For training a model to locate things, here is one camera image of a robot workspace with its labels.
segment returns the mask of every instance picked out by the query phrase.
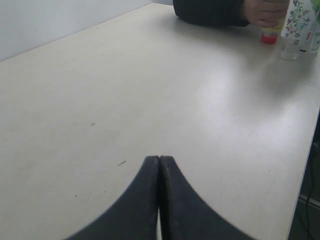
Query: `plastic bottle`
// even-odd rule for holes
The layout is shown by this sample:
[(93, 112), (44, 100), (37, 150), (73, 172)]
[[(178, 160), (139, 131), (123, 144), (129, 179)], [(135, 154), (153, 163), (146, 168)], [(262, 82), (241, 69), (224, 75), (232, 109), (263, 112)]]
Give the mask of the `plastic bottle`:
[(317, 54), (320, 48), (320, 13), (314, 26), (311, 39), (300, 49), (304, 54)]
[(311, 38), (319, 8), (313, 9), (311, 0), (292, 0), (281, 32), (281, 57), (296, 60), (300, 48)]
[(271, 28), (261, 28), (261, 42), (264, 44), (275, 44), (278, 40), (278, 35), (281, 33), (282, 28), (284, 27), (285, 20), (281, 20), (278, 26)]

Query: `table surface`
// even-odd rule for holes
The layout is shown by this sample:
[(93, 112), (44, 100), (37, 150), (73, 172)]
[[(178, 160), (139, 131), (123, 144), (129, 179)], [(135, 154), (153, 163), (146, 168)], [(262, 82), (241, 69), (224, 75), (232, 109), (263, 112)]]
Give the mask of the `table surface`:
[(320, 60), (282, 60), (259, 35), (153, 3), (1, 62), (0, 238), (63, 239), (116, 201), (145, 156), (171, 155), (237, 228), (286, 239)]

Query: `person's arm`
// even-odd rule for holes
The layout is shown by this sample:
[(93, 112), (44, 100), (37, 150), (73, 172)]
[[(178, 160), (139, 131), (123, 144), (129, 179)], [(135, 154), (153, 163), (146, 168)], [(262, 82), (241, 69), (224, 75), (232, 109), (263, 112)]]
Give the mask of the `person's arm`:
[(244, 0), (173, 0), (175, 14), (191, 24), (245, 27), (241, 18)]

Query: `small mark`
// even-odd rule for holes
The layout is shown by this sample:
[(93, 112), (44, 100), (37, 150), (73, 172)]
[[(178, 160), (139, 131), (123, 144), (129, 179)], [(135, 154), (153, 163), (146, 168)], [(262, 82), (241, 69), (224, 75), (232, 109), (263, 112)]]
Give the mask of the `small mark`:
[(125, 164), (127, 161), (123, 161), (122, 163), (120, 163), (119, 165), (118, 165), (118, 167), (119, 166), (121, 166), (122, 164)]

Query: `red bottle cap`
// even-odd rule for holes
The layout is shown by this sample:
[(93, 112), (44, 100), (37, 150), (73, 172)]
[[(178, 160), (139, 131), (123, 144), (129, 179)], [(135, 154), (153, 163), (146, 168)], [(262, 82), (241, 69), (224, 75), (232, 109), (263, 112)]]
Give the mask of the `red bottle cap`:
[(275, 44), (277, 40), (278, 40), (277, 36), (265, 36), (265, 35), (261, 36), (261, 42), (263, 42), (264, 44)]

